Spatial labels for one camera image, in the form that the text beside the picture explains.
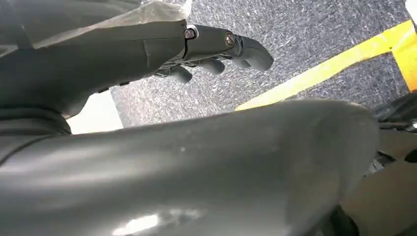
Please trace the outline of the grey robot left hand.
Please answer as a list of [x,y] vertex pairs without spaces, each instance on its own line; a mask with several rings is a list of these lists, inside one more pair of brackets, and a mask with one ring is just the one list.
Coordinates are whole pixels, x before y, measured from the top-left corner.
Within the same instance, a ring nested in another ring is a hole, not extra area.
[[347,101],[278,102],[205,118],[73,134],[88,98],[224,60],[266,71],[258,41],[189,25],[189,0],[0,3],[3,236],[307,236],[378,148]]

